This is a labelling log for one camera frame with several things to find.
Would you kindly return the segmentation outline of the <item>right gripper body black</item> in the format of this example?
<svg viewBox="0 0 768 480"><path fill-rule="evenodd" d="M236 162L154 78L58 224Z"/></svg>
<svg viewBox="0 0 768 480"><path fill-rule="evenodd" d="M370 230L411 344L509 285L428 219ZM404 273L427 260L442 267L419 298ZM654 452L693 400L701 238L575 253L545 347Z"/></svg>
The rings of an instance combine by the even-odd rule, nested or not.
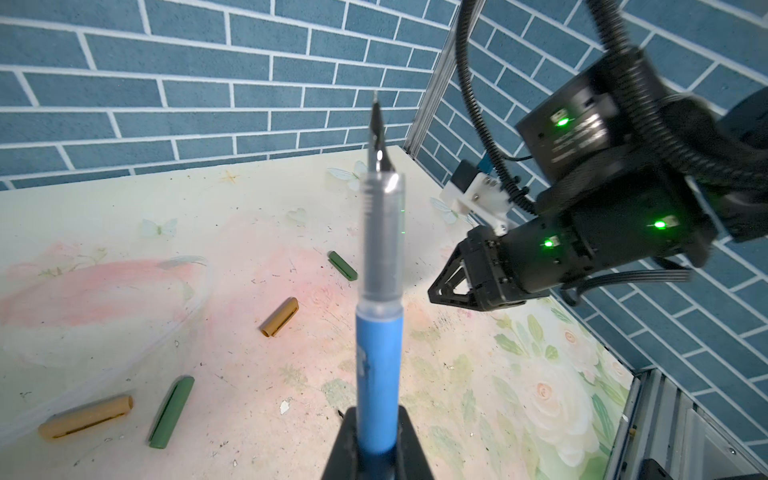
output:
<svg viewBox="0 0 768 480"><path fill-rule="evenodd" d="M495 311L538 299L523 290L502 254L502 238L478 226L458 243L428 288L431 303L474 311Z"/></svg>

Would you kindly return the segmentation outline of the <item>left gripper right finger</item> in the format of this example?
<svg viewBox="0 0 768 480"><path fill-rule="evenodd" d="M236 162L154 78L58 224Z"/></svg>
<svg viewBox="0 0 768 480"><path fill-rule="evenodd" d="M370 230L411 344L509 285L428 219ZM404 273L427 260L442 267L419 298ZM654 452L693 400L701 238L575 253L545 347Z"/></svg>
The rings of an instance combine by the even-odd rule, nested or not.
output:
<svg viewBox="0 0 768 480"><path fill-rule="evenodd" d="M404 406L398 408L397 479L434 479L429 462Z"/></svg>

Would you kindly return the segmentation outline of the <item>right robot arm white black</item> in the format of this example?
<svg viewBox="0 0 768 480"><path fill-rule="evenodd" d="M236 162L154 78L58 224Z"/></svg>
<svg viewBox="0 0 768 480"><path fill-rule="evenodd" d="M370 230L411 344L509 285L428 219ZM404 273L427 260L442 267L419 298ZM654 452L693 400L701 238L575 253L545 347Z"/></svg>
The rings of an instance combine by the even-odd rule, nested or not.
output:
<svg viewBox="0 0 768 480"><path fill-rule="evenodd" d="M462 162L445 187L481 217L432 283L432 303L488 312L557 288L576 305L592 289L681 283L709 257L719 227L737 241L767 232L767 94L721 119L670 93L628 37L617 4L589 10L603 56L517 126L549 187L530 198L493 140L469 66L475 5L461 4L460 92L493 168Z"/></svg>

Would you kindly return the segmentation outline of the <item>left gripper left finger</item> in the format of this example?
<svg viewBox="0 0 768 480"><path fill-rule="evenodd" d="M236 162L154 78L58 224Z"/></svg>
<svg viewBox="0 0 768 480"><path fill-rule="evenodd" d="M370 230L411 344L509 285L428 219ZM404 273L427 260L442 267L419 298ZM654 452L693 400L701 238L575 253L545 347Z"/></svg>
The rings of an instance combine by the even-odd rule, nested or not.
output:
<svg viewBox="0 0 768 480"><path fill-rule="evenodd" d="M341 415L341 425L321 476L322 480L356 480L359 475L357 444L357 409L350 407Z"/></svg>

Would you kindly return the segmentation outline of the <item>blue pen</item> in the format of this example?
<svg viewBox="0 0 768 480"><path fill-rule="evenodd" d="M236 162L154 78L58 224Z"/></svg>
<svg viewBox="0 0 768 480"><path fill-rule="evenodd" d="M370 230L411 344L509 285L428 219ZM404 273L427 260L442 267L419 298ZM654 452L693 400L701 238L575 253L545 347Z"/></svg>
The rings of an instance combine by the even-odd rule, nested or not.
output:
<svg viewBox="0 0 768 480"><path fill-rule="evenodd" d="M386 147L380 104L372 105L361 180L362 266L356 306L357 441L366 456L395 448L404 328L405 177Z"/></svg>

